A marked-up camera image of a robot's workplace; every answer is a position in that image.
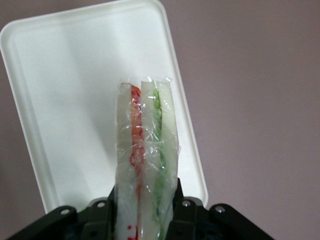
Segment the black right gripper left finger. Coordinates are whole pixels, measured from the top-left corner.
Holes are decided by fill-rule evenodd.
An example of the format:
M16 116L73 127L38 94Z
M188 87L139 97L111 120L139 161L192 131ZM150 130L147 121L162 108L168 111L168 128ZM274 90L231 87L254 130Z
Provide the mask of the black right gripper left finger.
M82 211L60 206L11 236L12 240L114 240L115 191L92 200Z

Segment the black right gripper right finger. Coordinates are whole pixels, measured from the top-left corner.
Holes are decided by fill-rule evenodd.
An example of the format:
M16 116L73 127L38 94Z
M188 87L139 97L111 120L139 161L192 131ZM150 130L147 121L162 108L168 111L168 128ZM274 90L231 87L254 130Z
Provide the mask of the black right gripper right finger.
M264 230L225 203L207 210L200 199L184 196L181 181L173 198L168 240L271 240Z

